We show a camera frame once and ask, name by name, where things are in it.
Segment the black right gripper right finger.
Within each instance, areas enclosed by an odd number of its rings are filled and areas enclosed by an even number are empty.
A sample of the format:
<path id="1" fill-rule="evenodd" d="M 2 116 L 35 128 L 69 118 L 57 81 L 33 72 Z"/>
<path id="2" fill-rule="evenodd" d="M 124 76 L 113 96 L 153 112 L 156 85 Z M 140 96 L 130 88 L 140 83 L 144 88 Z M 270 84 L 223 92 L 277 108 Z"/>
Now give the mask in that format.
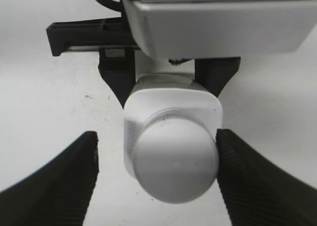
<path id="1" fill-rule="evenodd" d="M 317 190 L 291 176 L 230 129 L 218 129 L 217 182 L 233 226 L 315 226 Z"/>

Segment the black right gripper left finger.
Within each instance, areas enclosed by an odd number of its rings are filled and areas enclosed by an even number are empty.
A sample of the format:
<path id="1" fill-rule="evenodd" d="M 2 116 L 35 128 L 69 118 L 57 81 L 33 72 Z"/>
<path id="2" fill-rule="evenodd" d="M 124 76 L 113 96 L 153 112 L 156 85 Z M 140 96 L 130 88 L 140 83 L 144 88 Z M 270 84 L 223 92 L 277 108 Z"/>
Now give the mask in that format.
<path id="1" fill-rule="evenodd" d="M 98 136 L 86 131 L 45 166 L 0 193 L 0 224 L 83 225 L 98 174 Z"/>

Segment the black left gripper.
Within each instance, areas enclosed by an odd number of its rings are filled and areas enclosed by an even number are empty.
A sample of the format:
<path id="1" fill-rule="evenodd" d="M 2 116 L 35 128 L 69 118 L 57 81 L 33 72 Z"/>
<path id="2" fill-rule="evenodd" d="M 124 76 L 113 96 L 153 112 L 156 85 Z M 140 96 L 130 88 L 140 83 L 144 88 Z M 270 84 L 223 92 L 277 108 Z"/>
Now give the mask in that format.
<path id="1" fill-rule="evenodd" d="M 136 44 L 121 17 L 55 22 L 46 29 L 54 57 L 65 52 L 99 52 L 101 78 L 124 107 L 135 83 Z"/>

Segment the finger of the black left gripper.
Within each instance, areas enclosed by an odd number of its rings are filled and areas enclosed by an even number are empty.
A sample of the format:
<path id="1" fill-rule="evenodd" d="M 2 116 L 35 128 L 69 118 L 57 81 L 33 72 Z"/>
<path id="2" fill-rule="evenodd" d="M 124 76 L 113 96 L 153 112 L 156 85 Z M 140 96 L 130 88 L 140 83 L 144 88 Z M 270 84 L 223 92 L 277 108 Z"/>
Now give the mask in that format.
<path id="1" fill-rule="evenodd" d="M 226 84 L 238 72 L 240 63 L 240 57 L 196 59 L 195 81 L 219 97 Z"/>

